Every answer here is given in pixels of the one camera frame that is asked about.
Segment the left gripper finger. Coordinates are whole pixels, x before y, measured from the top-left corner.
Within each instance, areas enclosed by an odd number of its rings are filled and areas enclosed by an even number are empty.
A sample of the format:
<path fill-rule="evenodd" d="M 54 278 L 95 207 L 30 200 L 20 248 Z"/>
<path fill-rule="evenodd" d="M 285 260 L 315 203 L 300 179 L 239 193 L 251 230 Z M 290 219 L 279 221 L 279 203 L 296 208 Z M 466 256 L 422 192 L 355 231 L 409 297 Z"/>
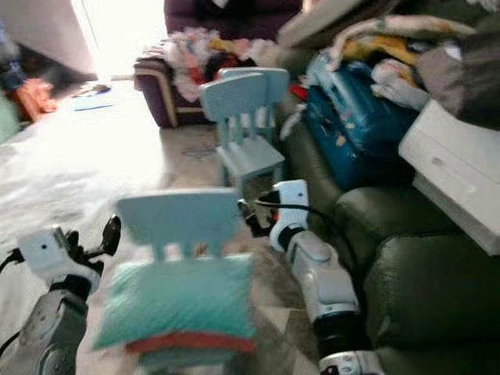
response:
<path fill-rule="evenodd" d="M 116 254 L 120 245 L 121 231 L 121 219 L 117 215 L 111 215 L 102 230 L 102 254 L 110 256 Z"/>

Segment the teal dotted plush pillow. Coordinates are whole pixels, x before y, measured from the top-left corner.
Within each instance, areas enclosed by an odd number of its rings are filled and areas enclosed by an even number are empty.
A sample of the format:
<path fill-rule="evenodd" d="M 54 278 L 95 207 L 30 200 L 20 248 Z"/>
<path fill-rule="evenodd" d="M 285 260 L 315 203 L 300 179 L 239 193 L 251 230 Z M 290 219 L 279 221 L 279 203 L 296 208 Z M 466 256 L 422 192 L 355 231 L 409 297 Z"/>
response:
<path fill-rule="evenodd" d="M 254 340 L 250 254 L 117 267 L 105 300 L 95 349 L 180 332 Z"/>

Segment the purple sofa with cream trim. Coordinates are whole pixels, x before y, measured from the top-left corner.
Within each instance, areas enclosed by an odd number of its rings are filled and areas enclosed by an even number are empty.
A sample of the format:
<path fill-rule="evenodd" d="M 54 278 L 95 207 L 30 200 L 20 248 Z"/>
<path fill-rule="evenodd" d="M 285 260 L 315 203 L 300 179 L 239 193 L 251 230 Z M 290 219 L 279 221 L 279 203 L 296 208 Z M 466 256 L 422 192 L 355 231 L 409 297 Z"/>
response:
<path fill-rule="evenodd" d="M 224 40 L 274 41 L 278 29 L 295 16 L 303 0 L 164 0 L 164 24 L 170 33 L 205 28 Z M 135 87 L 144 95 L 154 121 L 161 128 L 206 123 L 198 101 L 186 100 L 173 86 L 174 68 L 154 47 L 136 58 Z"/>

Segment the grey green leather sofa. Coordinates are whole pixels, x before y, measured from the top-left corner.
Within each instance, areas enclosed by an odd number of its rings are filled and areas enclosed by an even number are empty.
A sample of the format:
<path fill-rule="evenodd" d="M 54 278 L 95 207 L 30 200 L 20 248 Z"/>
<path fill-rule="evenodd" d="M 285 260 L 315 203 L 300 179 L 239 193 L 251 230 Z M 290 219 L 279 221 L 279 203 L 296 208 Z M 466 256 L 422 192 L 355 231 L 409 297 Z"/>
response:
<path fill-rule="evenodd" d="M 500 256 L 410 186 L 336 188 L 316 204 L 389 375 L 500 375 Z"/>

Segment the light blue child chair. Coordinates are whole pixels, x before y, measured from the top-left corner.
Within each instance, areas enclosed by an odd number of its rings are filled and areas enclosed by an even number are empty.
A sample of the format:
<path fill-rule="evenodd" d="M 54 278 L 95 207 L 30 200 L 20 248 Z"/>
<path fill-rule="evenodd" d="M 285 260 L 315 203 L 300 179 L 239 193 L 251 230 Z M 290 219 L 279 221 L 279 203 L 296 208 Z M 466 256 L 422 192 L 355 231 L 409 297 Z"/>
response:
<path fill-rule="evenodd" d="M 222 257 L 238 221 L 236 194 L 229 188 L 164 191 L 122 198 L 116 205 L 127 231 L 152 252 L 147 262 Z M 139 354 L 145 365 L 216 364 L 236 354 L 223 349 L 168 348 Z"/>
<path fill-rule="evenodd" d="M 202 110 L 218 134 L 220 183 L 233 187 L 239 198 L 245 197 L 249 180 L 268 173 L 278 178 L 284 162 L 272 142 L 260 134 L 260 121 L 272 119 L 269 82 L 263 73 L 249 73 L 199 87 Z"/>
<path fill-rule="evenodd" d="M 216 77 L 228 79 L 250 73 L 261 73 L 268 79 L 267 101 L 269 104 L 274 105 L 284 99 L 290 83 L 289 72 L 284 69 L 259 66 L 224 68 L 217 72 Z"/>

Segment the blue suitcase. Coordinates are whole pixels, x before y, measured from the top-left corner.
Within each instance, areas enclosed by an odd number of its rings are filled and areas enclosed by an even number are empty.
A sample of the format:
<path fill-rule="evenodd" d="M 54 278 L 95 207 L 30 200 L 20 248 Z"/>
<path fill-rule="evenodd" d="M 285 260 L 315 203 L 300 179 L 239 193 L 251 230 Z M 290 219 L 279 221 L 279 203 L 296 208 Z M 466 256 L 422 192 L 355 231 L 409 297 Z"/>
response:
<path fill-rule="evenodd" d="M 414 170 L 399 155 L 398 146 L 418 112 L 377 97 L 366 64 L 348 62 L 329 70 L 329 61 L 321 52 L 308 65 L 302 120 L 336 185 L 350 191 L 407 184 Z"/>

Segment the red cloth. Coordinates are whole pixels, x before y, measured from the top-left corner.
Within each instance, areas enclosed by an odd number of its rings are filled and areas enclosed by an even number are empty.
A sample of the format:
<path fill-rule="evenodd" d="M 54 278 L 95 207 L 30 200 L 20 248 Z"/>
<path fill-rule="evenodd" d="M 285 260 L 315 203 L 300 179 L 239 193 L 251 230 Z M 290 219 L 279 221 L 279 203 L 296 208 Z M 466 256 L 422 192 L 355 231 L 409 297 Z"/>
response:
<path fill-rule="evenodd" d="M 251 338 L 204 332 L 180 332 L 142 338 L 125 344 L 128 352 L 146 353 L 161 349 L 223 349 L 235 352 L 254 352 Z"/>

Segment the small red package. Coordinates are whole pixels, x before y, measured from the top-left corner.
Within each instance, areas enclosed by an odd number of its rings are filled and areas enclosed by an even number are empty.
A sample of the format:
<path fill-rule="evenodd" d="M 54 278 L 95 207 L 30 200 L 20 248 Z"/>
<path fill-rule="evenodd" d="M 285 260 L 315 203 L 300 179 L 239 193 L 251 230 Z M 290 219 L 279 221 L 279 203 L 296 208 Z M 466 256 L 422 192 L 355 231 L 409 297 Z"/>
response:
<path fill-rule="evenodd" d="M 308 86 L 299 82 L 290 84 L 289 92 L 296 97 L 299 102 L 304 102 L 308 98 Z"/>

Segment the blue floor mat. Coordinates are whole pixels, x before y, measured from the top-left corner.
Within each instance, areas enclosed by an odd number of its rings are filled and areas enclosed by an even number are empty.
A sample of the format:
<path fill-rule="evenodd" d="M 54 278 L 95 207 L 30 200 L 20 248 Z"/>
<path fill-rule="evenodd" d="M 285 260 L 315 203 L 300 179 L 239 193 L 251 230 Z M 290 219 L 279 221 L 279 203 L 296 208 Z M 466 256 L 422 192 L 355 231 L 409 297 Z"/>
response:
<path fill-rule="evenodd" d="M 109 95 L 112 88 L 104 84 L 96 84 L 77 93 L 73 96 L 73 110 L 87 111 L 100 109 L 113 105 L 113 100 Z"/>

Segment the orange cloth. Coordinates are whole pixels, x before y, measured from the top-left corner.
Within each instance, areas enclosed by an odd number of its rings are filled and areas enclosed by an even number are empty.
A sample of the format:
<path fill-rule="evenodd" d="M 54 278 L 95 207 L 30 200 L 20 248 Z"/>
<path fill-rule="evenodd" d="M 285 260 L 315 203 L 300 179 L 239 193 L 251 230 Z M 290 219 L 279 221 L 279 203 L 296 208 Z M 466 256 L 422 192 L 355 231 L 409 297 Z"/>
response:
<path fill-rule="evenodd" d="M 16 105 L 21 116 L 33 123 L 39 121 L 44 114 L 58 110 L 58 104 L 52 97 L 52 89 L 53 86 L 46 80 L 30 78 L 11 90 L 8 97 Z"/>

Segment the colourful clothes pile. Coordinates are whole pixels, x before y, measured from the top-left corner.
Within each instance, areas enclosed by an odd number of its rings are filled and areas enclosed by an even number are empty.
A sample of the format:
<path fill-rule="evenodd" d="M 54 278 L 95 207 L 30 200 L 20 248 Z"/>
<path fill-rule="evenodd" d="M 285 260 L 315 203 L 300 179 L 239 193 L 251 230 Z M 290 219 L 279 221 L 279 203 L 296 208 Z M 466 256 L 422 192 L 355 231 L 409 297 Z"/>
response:
<path fill-rule="evenodd" d="M 278 43 L 270 39 L 227 39 L 218 30 L 186 27 L 149 45 L 137 61 L 165 63 L 174 72 L 204 84 L 217 79 L 223 69 L 272 66 L 277 48 Z"/>

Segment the white drawer box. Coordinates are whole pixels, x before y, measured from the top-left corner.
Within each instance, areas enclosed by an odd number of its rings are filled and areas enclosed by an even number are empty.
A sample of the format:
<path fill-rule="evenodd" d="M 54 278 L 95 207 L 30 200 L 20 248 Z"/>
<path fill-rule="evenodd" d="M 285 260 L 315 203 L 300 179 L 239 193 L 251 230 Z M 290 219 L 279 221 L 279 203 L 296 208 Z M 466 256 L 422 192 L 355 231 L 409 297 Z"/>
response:
<path fill-rule="evenodd" d="M 500 256 L 500 130 L 465 123 L 430 100 L 398 153 L 416 171 L 413 186 Z"/>

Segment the blue denim clothes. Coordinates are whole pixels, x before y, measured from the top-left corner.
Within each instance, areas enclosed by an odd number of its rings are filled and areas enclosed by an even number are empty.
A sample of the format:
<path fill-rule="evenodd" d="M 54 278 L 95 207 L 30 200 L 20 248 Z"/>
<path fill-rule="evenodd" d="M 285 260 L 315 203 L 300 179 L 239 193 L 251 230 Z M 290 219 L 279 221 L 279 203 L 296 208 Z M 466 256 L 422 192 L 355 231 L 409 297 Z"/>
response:
<path fill-rule="evenodd" d="M 20 65 L 20 47 L 4 29 L 0 28 L 0 67 L 1 84 L 5 91 L 13 91 L 21 86 L 26 80 Z"/>

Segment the long cream padded board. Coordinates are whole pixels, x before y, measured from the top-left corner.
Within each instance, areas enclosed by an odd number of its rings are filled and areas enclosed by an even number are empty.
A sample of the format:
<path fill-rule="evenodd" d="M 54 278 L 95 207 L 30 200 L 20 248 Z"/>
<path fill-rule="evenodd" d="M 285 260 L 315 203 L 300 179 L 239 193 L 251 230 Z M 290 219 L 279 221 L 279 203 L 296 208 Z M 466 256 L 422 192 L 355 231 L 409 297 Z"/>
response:
<path fill-rule="evenodd" d="M 322 0 L 303 10 L 279 29 L 277 43 L 285 48 L 328 46 L 345 28 L 391 13 L 401 0 Z"/>

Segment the yellow white clothes heap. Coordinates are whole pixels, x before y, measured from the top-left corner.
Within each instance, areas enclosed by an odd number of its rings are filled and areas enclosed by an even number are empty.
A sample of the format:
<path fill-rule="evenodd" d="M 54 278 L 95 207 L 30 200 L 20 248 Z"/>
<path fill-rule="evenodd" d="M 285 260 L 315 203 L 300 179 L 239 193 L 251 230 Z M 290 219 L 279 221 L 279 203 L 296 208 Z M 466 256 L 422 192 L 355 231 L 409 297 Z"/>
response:
<path fill-rule="evenodd" d="M 342 30 L 326 50 L 325 70 L 375 57 L 368 72 L 370 89 L 378 98 L 421 110 L 430 100 L 416 76 L 420 55 L 443 41 L 475 35 L 464 23 L 428 15 L 390 15 L 355 23 Z"/>

